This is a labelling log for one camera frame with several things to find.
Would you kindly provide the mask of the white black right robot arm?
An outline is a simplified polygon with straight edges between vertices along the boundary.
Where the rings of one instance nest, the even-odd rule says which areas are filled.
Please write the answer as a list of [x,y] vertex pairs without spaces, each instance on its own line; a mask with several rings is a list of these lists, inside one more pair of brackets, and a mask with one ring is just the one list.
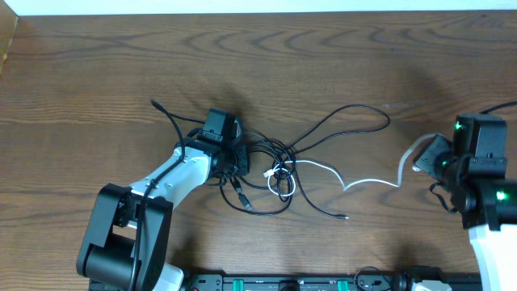
[[516,182],[506,178],[506,132],[501,117],[461,114],[453,139],[436,134],[414,158],[450,193],[443,207],[461,215],[484,290],[516,288]]

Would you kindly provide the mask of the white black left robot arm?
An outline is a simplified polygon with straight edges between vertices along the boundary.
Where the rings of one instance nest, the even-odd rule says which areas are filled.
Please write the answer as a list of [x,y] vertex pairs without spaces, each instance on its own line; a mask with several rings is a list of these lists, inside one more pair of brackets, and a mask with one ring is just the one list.
[[211,178],[248,174],[243,133],[239,118],[211,109],[155,171],[126,187],[105,185],[78,253],[78,274],[120,290],[180,289],[183,271],[166,262],[173,210]]

